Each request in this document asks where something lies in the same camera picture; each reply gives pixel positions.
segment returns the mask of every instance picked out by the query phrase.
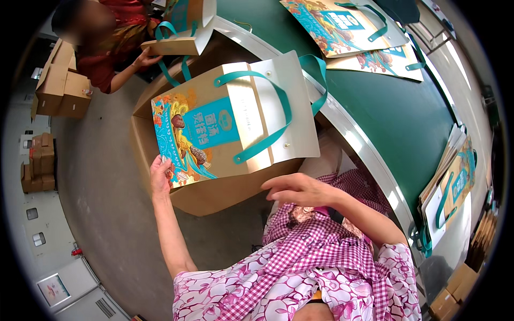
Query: woman's hand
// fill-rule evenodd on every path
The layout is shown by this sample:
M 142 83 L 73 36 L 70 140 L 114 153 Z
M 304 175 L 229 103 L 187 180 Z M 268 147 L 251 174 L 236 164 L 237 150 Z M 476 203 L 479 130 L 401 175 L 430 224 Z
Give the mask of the woman's hand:
M 166 171 L 170 169 L 171 159 L 162 162 L 161 155 L 158 155 L 150 166 L 150 184 L 152 186 L 152 197 L 166 196 L 169 197 L 170 184 L 166 177 Z
M 162 59 L 162 56 L 155 57 L 155 58 L 148 57 L 149 51 L 150 51 L 150 47 L 145 48 L 145 50 L 143 50 L 143 52 L 139 55 L 139 57 L 136 58 L 136 60 L 134 60 L 132 65 L 134 67 L 137 67 L 137 69 L 139 69 L 141 67 L 151 66 Z
M 279 201 L 279 207 L 284 203 L 296 203 L 304 207 L 331 206 L 337 195 L 343 193 L 303 173 L 272 178 L 264 182 L 261 188 L 271 189 L 266 199 Z

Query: green conveyor table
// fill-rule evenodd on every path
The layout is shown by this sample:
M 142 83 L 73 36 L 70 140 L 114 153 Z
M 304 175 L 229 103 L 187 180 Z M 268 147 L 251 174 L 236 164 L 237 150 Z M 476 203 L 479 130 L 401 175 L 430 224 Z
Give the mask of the green conveyor table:
M 316 43 L 278 0 L 217 0 L 217 15 L 250 24 L 254 35 L 282 53 L 296 50 L 298 56 L 321 58 Z M 422 72 L 423 82 L 362 71 L 326 72 L 328 92 L 375 146 L 416 223 L 418 196 L 435 173 L 454 123 L 438 83 Z

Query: cardboard box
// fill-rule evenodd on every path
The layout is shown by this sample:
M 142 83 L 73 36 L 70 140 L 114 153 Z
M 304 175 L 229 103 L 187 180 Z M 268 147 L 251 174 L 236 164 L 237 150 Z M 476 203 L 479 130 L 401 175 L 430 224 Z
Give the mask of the cardboard box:
M 450 292 L 444 289 L 430 305 L 430 314 L 438 321 L 447 321 L 452 319 L 459 308 L 460 305 Z
M 32 178 L 31 178 L 31 174 L 30 174 L 30 166 L 24 165 L 23 163 L 22 163 L 21 181 L 22 181 L 23 193 L 31 192 L 30 188 L 31 188 Z
M 40 147 L 52 147 L 53 149 L 53 135 L 50 133 L 42 133 L 41 135 L 32 137 L 32 148 L 38 149 Z
M 448 290 L 458 303 L 462 303 L 466 300 L 478 276 L 477 272 L 467 266 L 467 264 L 463 263 L 457 270 L 455 270 L 455 272 L 453 272 L 452 276 L 448 280 L 446 290 Z
M 32 138 L 29 152 L 31 173 L 34 175 L 53 174 L 54 164 L 53 135 L 43 133 Z
M 86 76 L 68 71 L 74 55 L 70 44 L 59 39 L 48 58 L 36 86 L 31 117 L 35 115 L 82 118 L 91 97 L 82 90 L 89 89 Z
M 75 57 L 75 52 L 73 52 L 73 55 L 71 56 L 71 60 L 69 61 L 68 70 L 77 72 L 77 58 Z
M 41 181 L 44 191 L 51 191 L 56 189 L 56 180 L 53 175 L 42 175 Z
M 195 77 L 217 66 L 232 62 L 255 62 L 259 59 L 234 41 L 213 33 L 211 41 L 201 56 L 188 60 L 191 76 Z M 169 67 L 170 75 L 178 82 L 184 82 L 180 70 L 181 59 Z M 150 165 L 159 154 L 152 118 L 150 100 L 169 90 L 172 86 L 163 75 L 157 77 L 139 98 L 130 120 L 130 141 L 134 158 L 139 167 L 143 185 L 151 195 Z M 170 198 L 174 206 L 184 212 L 204 216 L 216 213 L 259 193 L 266 180 L 295 173 L 303 159 L 291 159 L 252 174 L 231 176 L 202 181 L 173 189 Z
M 34 175 L 41 175 L 41 152 L 34 152 L 34 149 L 30 149 L 29 166 L 32 178 Z
M 21 183 L 23 193 L 40 192 L 43 190 L 43 179 L 41 176 L 34 176 L 30 173 L 30 165 L 22 163 L 21 167 Z

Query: woman's left hand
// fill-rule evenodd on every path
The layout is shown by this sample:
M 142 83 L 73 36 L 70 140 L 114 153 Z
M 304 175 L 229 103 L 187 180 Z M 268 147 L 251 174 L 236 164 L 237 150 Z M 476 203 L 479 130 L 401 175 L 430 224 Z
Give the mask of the woman's left hand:
M 157 62 L 159 62 L 162 59 L 162 56 L 158 56 L 155 58 L 149 57 L 148 53 L 150 52 L 150 47 L 147 47 L 143 50 L 143 52 L 139 55 L 138 58 L 132 63 L 134 67 L 137 67 L 138 69 L 141 67 L 148 67 L 151 66 Z
M 266 199 L 279 201 L 279 207 L 285 203 L 308 207 L 331 206 L 334 200 L 343 193 L 340 189 L 303 173 L 272 178 L 264 182 L 261 188 L 263 190 L 271 189 Z

